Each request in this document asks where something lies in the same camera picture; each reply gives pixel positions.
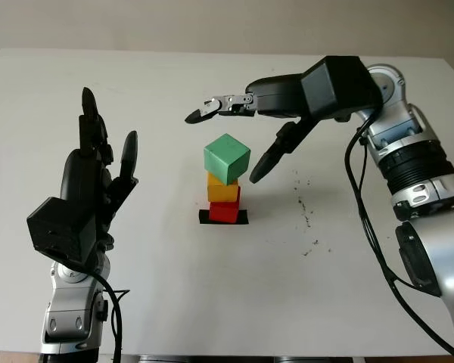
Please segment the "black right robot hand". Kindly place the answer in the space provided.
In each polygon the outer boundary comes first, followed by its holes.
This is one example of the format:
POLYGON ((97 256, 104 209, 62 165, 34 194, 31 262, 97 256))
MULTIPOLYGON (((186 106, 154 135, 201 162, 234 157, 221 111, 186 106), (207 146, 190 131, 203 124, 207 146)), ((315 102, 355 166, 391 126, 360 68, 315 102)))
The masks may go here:
POLYGON ((217 114, 248 117, 259 114, 279 119, 300 119, 298 122, 291 120, 285 123, 276 133, 275 141, 250 174, 253 184, 270 173, 285 154, 292 153, 315 125, 299 73, 258 79, 249 84, 242 95, 213 96, 188 115, 185 122, 202 123, 217 114))

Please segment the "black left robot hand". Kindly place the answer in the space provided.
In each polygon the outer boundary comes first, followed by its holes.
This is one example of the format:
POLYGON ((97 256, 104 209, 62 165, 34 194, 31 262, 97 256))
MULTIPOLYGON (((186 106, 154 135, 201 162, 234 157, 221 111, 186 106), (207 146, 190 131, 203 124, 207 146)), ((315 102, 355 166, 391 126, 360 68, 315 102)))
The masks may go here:
POLYGON ((95 96, 85 87, 79 116, 79 148, 70 153, 65 163, 61 198, 92 208, 96 241, 106 250, 114 248, 110 224, 138 184, 134 176, 137 157, 138 133, 131 131, 123 146, 120 174, 111 177, 107 167, 114 161, 113 149, 108 143, 106 125, 98 112, 95 96))

